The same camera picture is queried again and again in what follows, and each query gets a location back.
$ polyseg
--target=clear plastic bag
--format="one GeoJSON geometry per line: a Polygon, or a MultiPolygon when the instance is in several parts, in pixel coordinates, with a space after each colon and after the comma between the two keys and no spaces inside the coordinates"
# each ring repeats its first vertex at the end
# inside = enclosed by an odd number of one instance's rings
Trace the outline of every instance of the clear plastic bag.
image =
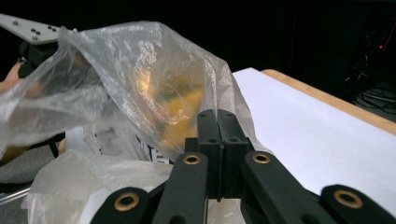
{"type": "Polygon", "coordinates": [[[196,115],[207,109],[235,113],[256,149],[267,150],[255,137],[228,64],[162,23],[134,21],[78,33],[62,27],[58,46],[0,96],[0,159],[9,146],[82,126],[107,154],[145,160],[144,153],[126,153],[139,150],[129,138],[133,133],[174,161],[185,138],[196,137],[196,115]]]}

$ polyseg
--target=brass insert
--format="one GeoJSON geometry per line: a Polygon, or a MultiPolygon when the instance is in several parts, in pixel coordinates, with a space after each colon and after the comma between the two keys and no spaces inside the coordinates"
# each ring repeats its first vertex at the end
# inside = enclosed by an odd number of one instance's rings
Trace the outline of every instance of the brass insert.
{"type": "Polygon", "coordinates": [[[253,156],[253,160],[257,163],[265,164],[265,163],[270,162],[271,159],[264,154],[256,154],[253,156]]]}
{"type": "Polygon", "coordinates": [[[120,195],[120,197],[114,202],[114,207],[121,211],[128,211],[132,208],[135,208],[139,203],[139,196],[133,192],[127,192],[120,195]],[[122,203],[122,199],[132,198],[130,203],[122,203]]]}
{"type": "Polygon", "coordinates": [[[194,155],[189,155],[184,157],[183,161],[186,162],[188,165],[195,165],[201,161],[201,158],[194,155]]]}
{"type": "Polygon", "coordinates": [[[334,198],[335,200],[337,200],[337,202],[351,208],[361,208],[363,206],[363,201],[361,200],[361,198],[359,198],[358,195],[350,191],[339,189],[334,193],[334,198]],[[343,195],[350,197],[352,200],[346,200],[342,197],[343,195]]]}

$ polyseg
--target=white surface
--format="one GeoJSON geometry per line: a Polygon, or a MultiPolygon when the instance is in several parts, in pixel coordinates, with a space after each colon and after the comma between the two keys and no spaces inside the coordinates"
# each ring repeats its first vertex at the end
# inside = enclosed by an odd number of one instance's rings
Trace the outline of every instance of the white surface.
{"type": "Polygon", "coordinates": [[[28,21],[1,13],[0,26],[32,45],[52,43],[58,39],[59,27],[57,26],[51,25],[49,28],[49,24],[28,21]]]}
{"type": "Polygon", "coordinates": [[[341,184],[396,217],[396,136],[247,68],[233,73],[262,144],[306,188],[341,184]]]}

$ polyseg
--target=dark background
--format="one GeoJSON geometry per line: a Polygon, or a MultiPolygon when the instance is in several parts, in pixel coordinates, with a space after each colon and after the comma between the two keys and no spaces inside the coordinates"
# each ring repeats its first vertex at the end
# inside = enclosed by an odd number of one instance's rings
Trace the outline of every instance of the dark background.
{"type": "MultiPolygon", "coordinates": [[[[225,60],[232,72],[272,68],[346,100],[379,79],[396,85],[395,1],[115,0],[49,5],[21,0],[14,7],[4,1],[1,5],[0,13],[79,31],[160,21],[225,60]]],[[[21,40],[4,29],[0,38],[2,80],[20,57],[21,40]]]]}

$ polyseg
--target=hole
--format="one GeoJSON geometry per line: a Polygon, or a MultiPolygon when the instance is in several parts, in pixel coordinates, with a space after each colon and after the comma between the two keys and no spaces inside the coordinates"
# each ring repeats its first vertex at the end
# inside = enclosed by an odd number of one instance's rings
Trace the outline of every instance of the hole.
{"type": "Polygon", "coordinates": [[[135,208],[139,204],[139,196],[134,192],[127,192],[120,195],[114,202],[114,207],[121,211],[128,211],[135,208]]]}
{"type": "Polygon", "coordinates": [[[201,161],[201,158],[194,156],[194,155],[190,155],[190,156],[186,156],[183,161],[188,164],[188,165],[194,165],[194,164],[198,164],[201,161]]]}
{"type": "Polygon", "coordinates": [[[343,204],[350,208],[361,208],[363,206],[363,201],[361,198],[347,190],[339,189],[334,193],[334,198],[340,204],[343,204]]]}
{"type": "Polygon", "coordinates": [[[301,221],[305,224],[319,224],[320,222],[311,215],[303,215],[301,221]]]}
{"type": "Polygon", "coordinates": [[[169,224],[186,224],[186,218],[181,216],[172,217],[169,224]]]}
{"type": "Polygon", "coordinates": [[[253,156],[253,160],[257,163],[265,164],[270,162],[270,158],[264,154],[256,154],[253,156]]]}
{"type": "Polygon", "coordinates": [[[232,137],[232,138],[230,138],[230,141],[231,142],[239,142],[239,141],[241,141],[241,139],[239,139],[237,137],[232,137]]]}

